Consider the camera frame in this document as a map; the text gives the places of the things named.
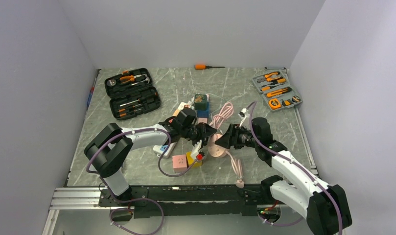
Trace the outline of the white multicolour power strip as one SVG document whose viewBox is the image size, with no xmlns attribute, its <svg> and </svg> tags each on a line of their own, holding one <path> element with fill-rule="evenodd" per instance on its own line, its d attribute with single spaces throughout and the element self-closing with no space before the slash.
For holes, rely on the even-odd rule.
<svg viewBox="0 0 396 235">
<path fill-rule="evenodd" d="M 183 108 L 191 108 L 194 110 L 192 101 L 188 101 L 187 103 L 181 102 L 173 115 L 177 116 Z M 170 145 L 154 145 L 152 150 L 157 154 L 157 157 L 160 157 L 162 153 L 164 153 L 163 157 L 168 158 L 171 155 L 176 144 L 177 142 L 172 142 Z"/>
</svg>

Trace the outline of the pink round plug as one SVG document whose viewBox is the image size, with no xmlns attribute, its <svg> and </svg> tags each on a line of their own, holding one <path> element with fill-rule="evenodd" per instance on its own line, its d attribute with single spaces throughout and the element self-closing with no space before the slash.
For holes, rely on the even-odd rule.
<svg viewBox="0 0 396 235">
<path fill-rule="evenodd" d="M 238 188 L 244 188 L 245 183 L 244 183 L 244 181 L 243 181 L 242 179 L 238 179 L 238 180 L 236 181 L 235 185 L 236 185 Z"/>
</svg>

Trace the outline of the pink cube socket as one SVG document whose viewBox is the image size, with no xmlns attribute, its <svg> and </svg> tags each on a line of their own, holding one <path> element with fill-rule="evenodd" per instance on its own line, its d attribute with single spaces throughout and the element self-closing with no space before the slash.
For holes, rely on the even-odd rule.
<svg viewBox="0 0 396 235">
<path fill-rule="evenodd" d="M 173 170 L 175 173 L 184 172 L 188 168 L 188 161 L 186 154 L 172 156 Z"/>
</svg>

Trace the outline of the black plastic tool case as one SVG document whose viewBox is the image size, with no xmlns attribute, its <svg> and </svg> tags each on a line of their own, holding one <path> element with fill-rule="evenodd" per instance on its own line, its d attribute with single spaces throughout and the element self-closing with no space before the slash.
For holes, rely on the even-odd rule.
<svg viewBox="0 0 396 235">
<path fill-rule="evenodd" d="M 117 120 L 149 113 L 160 108 L 162 103 L 146 68 L 123 71 L 107 78 L 104 86 L 112 115 Z"/>
</svg>

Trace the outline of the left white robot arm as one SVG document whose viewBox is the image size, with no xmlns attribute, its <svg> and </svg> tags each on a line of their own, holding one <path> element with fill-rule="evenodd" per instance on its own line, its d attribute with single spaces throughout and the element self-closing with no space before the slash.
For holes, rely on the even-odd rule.
<svg viewBox="0 0 396 235">
<path fill-rule="evenodd" d="M 99 175 L 111 190 L 111 198 L 116 204 L 126 205 L 131 199 L 132 189 L 121 168 L 129 152 L 185 139 L 192 142 L 191 157 L 199 162 L 205 157 L 201 149 L 217 129 L 196 120 L 193 109 L 183 108 L 176 116 L 149 127 L 121 128 L 110 123 L 86 146 L 84 154 L 89 159 L 86 171 Z"/>
</svg>

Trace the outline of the grey plastic tool case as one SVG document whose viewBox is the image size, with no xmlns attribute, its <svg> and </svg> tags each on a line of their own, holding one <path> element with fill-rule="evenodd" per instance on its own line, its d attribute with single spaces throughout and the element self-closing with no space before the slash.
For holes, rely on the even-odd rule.
<svg viewBox="0 0 396 235">
<path fill-rule="evenodd" d="M 285 69 L 268 69 L 251 81 L 271 111 L 296 107 L 303 102 L 297 90 L 290 85 Z"/>
</svg>

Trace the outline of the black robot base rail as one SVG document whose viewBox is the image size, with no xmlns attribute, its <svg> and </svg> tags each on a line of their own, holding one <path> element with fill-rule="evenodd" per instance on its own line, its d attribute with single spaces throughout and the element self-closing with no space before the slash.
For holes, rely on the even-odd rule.
<svg viewBox="0 0 396 235">
<path fill-rule="evenodd" d="M 134 218 L 239 214 L 256 216 L 258 211 L 281 206 L 261 192 L 259 184 L 244 188 L 235 185 L 133 186 L 129 197 L 116 200 L 102 189 L 101 208 L 130 208 Z"/>
</svg>

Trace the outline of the blue cube adapter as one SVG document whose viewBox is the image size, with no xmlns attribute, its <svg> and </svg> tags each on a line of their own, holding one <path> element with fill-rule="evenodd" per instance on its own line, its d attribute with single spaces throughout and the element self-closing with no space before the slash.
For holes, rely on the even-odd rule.
<svg viewBox="0 0 396 235">
<path fill-rule="evenodd" d="M 196 114 L 198 118 L 209 118 L 210 111 L 206 110 L 196 110 Z"/>
</svg>

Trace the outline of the dark green cube adapter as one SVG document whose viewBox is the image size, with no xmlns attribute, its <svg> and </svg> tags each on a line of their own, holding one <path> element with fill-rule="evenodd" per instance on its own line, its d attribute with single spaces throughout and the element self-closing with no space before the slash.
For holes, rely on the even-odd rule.
<svg viewBox="0 0 396 235">
<path fill-rule="evenodd" d="M 208 94 L 196 94 L 193 99 L 194 108 L 197 111 L 205 111 L 209 107 Z"/>
</svg>

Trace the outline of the yellow cube socket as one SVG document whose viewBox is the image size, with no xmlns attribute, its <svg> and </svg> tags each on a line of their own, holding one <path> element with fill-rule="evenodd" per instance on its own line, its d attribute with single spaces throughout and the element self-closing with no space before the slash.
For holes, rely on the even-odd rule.
<svg viewBox="0 0 396 235">
<path fill-rule="evenodd" d="M 197 168 L 197 167 L 201 167 L 202 164 L 203 164 L 202 162 L 193 163 L 194 159 L 191 157 L 191 152 L 190 151 L 186 153 L 186 159 L 187 159 L 187 166 L 188 167 L 192 166 L 192 168 Z"/>
</svg>

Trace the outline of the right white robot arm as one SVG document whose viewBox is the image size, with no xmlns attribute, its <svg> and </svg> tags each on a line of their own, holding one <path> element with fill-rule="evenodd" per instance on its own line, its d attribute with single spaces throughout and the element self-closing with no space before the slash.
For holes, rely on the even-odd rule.
<svg viewBox="0 0 396 235">
<path fill-rule="evenodd" d="M 216 145 L 225 149 L 253 148 L 268 166 L 281 173 L 264 179 L 260 197 L 265 203 L 285 203 L 300 214 L 315 235 L 333 235 L 352 225 L 344 189 L 330 185 L 299 163 L 281 142 L 275 140 L 265 118 L 254 118 L 251 127 L 230 124 Z"/>
</svg>

